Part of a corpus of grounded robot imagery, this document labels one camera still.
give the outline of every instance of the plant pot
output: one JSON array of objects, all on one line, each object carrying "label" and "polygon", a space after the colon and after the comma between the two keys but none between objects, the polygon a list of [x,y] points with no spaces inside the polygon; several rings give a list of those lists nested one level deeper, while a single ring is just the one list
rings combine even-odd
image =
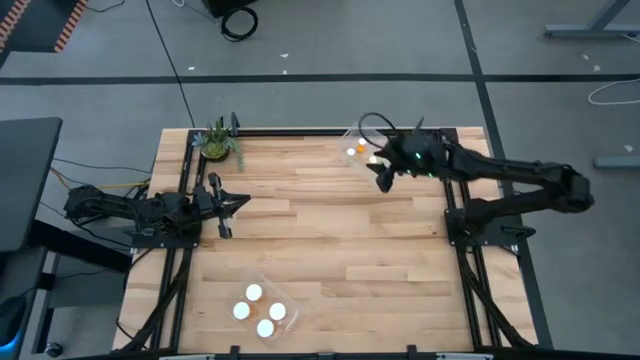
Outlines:
[{"label": "plant pot", "polygon": [[227,149],[227,151],[224,152],[224,154],[222,154],[222,156],[219,156],[217,158],[210,158],[207,155],[204,154],[204,151],[202,151],[202,149],[200,149],[200,154],[202,156],[204,156],[207,161],[211,161],[211,162],[223,162],[225,161],[228,157],[229,157],[229,153],[231,152],[231,149]]}]

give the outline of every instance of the plastic tray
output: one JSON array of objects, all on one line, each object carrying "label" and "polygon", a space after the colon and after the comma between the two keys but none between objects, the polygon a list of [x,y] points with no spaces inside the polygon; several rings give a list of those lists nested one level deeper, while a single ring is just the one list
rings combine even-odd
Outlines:
[{"label": "plastic tray", "polygon": [[[386,136],[382,135],[380,132],[376,130],[375,127],[369,126],[366,122],[363,124],[362,133],[371,141],[380,146],[384,146],[388,139]],[[363,146],[363,152],[357,152],[354,155],[348,155],[347,151],[349,149],[357,149],[360,145],[360,139],[363,139],[362,133],[358,129],[358,124],[355,123],[351,128],[347,130],[347,132],[342,135],[342,137],[338,140],[338,148],[340,153],[342,154],[343,159],[345,159],[352,167],[358,169],[360,173],[365,176],[373,185],[376,185],[376,174],[367,168],[367,164],[369,163],[379,163],[384,165],[389,165],[387,159],[379,158],[373,155],[375,151],[379,149],[369,143],[365,143]]]},{"label": "plastic tray", "polygon": [[[258,284],[262,287],[262,297],[258,301],[250,301],[246,297],[246,289],[252,284]],[[247,319],[238,320],[233,315],[233,308],[238,302],[246,302],[249,304],[251,314]],[[274,303],[281,303],[286,308],[286,315],[282,320],[273,320],[269,315],[269,309]],[[227,310],[229,316],[240,323],[245,329],[254,334],[268,347],[273,347],[291,331],[293,325],[300,317],[302,307],[269,281],[262,273],[255,272],[248,274],[245,280],[229,295]],[[258,335],[258,323],[264,319],[271,320],[275,325],[275,331],[270,337],[261,337]]]}]

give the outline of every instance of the desk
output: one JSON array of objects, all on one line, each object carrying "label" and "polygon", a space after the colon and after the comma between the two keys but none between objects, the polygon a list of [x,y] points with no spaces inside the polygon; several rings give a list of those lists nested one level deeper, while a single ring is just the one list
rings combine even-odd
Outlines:
[{"label": "desk", "polygon": [[[150,194],[177,191],[187,134],[163,131]],[[458,134],[463,146],[488,155],[482,128],[458,128]],[[231,345],[242,353],[403,352],[409,344],[418,351],[472,349],[441,182],[396,178],[392,191],[382,194],[344,161],[337,140],[241,137],[244,173],[234,154],[207,164],[205,173],[218,173],[225,190],[253,198],[231,221],[233,239],[219,239],[217,221],[204,224],[193,252],[179,353],[228,353]],[[188,191],[198,158],[194,154]],[[495,181],[469,186],[473,197],[499,196]],[[156,304],[165,254],[152,251],[129,274],[120,314],[128,332],[135,333]],[[487,247],[484,258],[497,305],[535,342],[516,258]],[[223,305],[252,269],[303,306],[293,332],[274,348],[236,324]],[[476,306],[488,344],[484,312]],[[169,343],[172,317],[169,309],[161,347]],[[114,348],[127,342],[118,333]]]},{"label": "desk", "polygon": [[[14,346],[0,347],[0,359],[17,359],[37,289],[52,290],[55,274],[43,274],[47,251],[129,270],[131,257],[35,220],[45,180],[58,143],[58,118],[0,121],[0,303],[23,294],[26,311]],[[45,297],[31,353],[44,351],[54,308]]]}]

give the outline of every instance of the black floor line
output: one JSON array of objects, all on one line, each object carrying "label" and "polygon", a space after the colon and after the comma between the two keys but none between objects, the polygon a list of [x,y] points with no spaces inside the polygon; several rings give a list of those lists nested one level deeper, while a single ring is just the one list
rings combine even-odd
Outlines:
[{"label": "black floor line", "polygon": [[[489,92],[487,90],[486,77],[482,74],[482,67],[480,65],[480,59],[476,52],[476,45],[473,41],[473,34],[471,32],[471,25],[467,17],[467,12],[464,8],[463,0],[454,0],[456,12],[458,14],[458,20],[460,21],[460,29],[464,38],[464,43],[467,49],[467,55],[469,56],[469,62],[471,64],[471,70],[475,76],[476,89],[478,90],[478,97],[480,100],[480,106],[482,107],[482,113],[484,114],[485,124],[487,127],[487,133],[491,148],[493,150],[493,156],[496,158],[505,158],[504,147],[502,146],[502,140],[500,132],[498,131],[498,124],[496,122],[495,114],[493,113],[493,107],[491,106],[491,99],[489,98]],[[513,195],[513,186],[509,182],[502,182],[502,190],[505,196]],[[525,285],[525,291],[527,293],[527,299],[529,301],[529,308],[531,309],[531,315],[533,318],[536,335],[538,338],[538,344],[542,348],[552,349],[553,343],[551,341],[551,334],[549,333],[549,325],[542,305],[542,298],[540,295],[540,289],[535,275],[535,269],[531,259],[531,252],[527,241],[522,241],[518,246],[520,259],[520,270],[523,274],[523,281]]]},{"label": "black floor line", "polygon": [[[300,75],[204,75],[181,76],[183,84],[260,84],[326,82],[612,82],[640,79],[640,74],[551,74],[551,75],[482,75],[482,74],[300,74]],[[0,85],[162,85],[177,84],[174,76],[122,77],[2,77]]]}]

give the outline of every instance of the clear plastic container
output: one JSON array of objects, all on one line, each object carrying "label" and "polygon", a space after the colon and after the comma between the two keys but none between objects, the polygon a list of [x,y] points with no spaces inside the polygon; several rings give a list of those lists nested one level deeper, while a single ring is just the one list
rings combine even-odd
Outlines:
[{"label": "clear plastic container", "polygon": [[367,164],[377,163],[388,165],[389,162],[387,159],[373,155],[373,153],[379,149],[367,143],[362,134],[380,146],[384,146],[388,141],[386,136],[382,135],[375,127],[370,126],[364,121],[362,132],[358,129],[358,123],[353,124],[340,138],[338,148],[344,159],[348,161],[352,167],[361,171],[361,173],[375,185],[376,174],[367,168]]},{"label": "clear plastic container", "polygon": [[258,272],[248,274],[229,294],[227,309],[231,317],[269,347],[291,331],[302,312],[299,303]]}]

